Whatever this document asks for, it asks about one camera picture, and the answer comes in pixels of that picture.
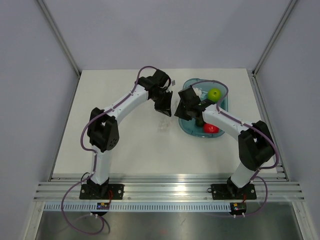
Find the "clear zip top bag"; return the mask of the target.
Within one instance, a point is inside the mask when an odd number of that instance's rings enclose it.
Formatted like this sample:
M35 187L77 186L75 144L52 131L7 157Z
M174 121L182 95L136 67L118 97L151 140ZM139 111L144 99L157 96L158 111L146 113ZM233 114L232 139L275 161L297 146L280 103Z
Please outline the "clear zip top bag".
M179 119L177 116L175 116L178 104L179 104L178 99L174 99L171 102L172 116L169 117L169 116L162 115L162 117L160 118L158 125L157 125L158 132L167 133L171 130L174 130L176 127L179 127Z

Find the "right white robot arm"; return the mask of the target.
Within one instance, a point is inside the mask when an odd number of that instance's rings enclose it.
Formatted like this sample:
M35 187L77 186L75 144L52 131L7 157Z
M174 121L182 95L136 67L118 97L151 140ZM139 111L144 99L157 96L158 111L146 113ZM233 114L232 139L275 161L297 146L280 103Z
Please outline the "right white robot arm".
M180 90L178 95L180 100L175 116L212 124L237 141L240 164L228 178L226 190L231 198L239 198L264 163L273 156L279 159L268 126L261 120L250 123L232 116L220 108L220 102L201 100L191 86Z

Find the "dark green avocado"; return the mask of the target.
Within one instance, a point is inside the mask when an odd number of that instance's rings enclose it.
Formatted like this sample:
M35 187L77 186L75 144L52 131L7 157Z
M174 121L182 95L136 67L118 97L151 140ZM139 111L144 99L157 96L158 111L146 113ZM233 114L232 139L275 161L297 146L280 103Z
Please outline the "dark green avocado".
M199 128L202 128L205 125L205 122L201 119L196 119L195 120L195 125Z

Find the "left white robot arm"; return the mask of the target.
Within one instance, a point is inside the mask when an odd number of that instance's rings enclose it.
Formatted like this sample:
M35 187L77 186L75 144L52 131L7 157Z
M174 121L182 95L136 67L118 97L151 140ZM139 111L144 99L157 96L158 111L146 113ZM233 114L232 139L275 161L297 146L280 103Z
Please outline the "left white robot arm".
M87 180L81 184L81 200L121 200L124 185L110 183L112 149L120 139L119 124L135 108L152 100L155 111L172 116L171 101L173 92L168 88L171 78L162 70L156 69L151 76L137 76L134 86L110 106L94 108L82 135L87 135L92 152L92 170Z

